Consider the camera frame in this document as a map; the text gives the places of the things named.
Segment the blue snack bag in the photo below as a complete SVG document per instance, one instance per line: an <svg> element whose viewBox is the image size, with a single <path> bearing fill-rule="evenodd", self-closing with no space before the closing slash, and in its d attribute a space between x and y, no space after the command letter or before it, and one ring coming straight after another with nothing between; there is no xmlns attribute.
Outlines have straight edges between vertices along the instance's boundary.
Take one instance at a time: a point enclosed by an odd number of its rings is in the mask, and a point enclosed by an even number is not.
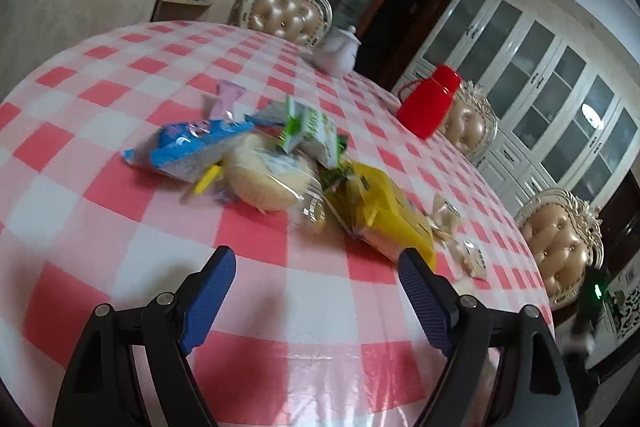
<svg viewBox="0 0 640 427"><path fill-rule="evenodd" d="M172 123L162 127L157 148L152 148L148 155L134 149L122 155L129 164L147 164L172 178L196 182L210 165L222 159L235 137L253 128L250 122L226 120Z"/></svg>

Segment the blue gripper pad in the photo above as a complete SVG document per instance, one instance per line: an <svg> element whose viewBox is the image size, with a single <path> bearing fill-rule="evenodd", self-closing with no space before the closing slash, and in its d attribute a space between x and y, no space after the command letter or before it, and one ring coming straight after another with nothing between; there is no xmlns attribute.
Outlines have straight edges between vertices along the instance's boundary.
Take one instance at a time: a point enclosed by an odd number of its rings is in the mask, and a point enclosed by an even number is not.
<svg viewBox="0 0 640 427"><path fill-rule="evenodd" d="M454 348L449 338L450 315L444 311L432 288L420 275L414 261L406 252L401 253L398 260L398 277L429 343L449 358Z"/></svg>
<svg viewBox="0 0 640 427"><path fill-rule="evenodd" d="M218 247L191 283L191 302L184 311L184 329L178 341L187 356L201 346L218 315L222 301L236 276L236 255L229 247Z"/></svg>

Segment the green package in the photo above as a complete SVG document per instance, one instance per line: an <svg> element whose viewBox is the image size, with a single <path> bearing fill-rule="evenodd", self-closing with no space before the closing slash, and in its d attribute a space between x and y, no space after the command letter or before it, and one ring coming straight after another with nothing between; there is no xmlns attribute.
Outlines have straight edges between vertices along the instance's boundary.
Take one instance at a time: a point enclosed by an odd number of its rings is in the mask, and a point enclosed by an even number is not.
<svg viewBox="0 0 640 427"><path fill-rule="evenodd" d="M299 148L327 169L340 161L338 130L327 115L287 96L287 123L282 132L282 148L287 154Z"/></svg>

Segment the tufted chair back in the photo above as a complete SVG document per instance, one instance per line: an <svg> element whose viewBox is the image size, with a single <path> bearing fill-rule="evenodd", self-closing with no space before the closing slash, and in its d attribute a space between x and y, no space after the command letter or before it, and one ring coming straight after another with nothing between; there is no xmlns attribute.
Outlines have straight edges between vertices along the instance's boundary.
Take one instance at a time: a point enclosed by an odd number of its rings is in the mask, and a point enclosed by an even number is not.
<svg viewBox="0 0 640 427"><path fill-rule="evenodd" d="M602 267L598 210L570 192L549 188L535 195L516 216L552 310L577 298L587 265Z"/></svg>
<svg viewBox="0 0 640 427"><path fill-rule="evenodd" d="M498 120L486 97L472 82L465 82L438 130L475 163L491 147L498 132Z"/></svg>
<svg viewBox="0 0 640 427"><path fill-rule="evenodd" d="M311 47L331 27L328 0L238 0L231 22L281 39Z"/></svg>

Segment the pink and white checkered tablecloth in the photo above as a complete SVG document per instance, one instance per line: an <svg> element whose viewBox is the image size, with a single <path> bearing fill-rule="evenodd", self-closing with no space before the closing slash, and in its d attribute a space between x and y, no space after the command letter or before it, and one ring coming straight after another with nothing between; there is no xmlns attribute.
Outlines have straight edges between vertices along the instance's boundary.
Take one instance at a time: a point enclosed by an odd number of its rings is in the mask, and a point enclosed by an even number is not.
<svg viewBox="0 0 640 427"><path fill-rule="evenodd" d="M463 277L444 251L437 273L488 307L536 304L552 329L513 219L442 136L406 131L381 104L384 90L357 74L330 78L295 45L250 30L130 26L56 55L0 105L0 375L38 427L50 425L94 307L175 290L216 245L236 252L238 273L190 364L219 422L407 426L431 394L444 359L386 258L333 222L308 237L285 214L185 206L179 183L122 161L158 126L201 118L214 79L246 88L235 114L286 93L321 107L350 135L351 156L388 172L415 203L431 210L442 193L465 217L460 238L481 247L488 281Z"/></svg>

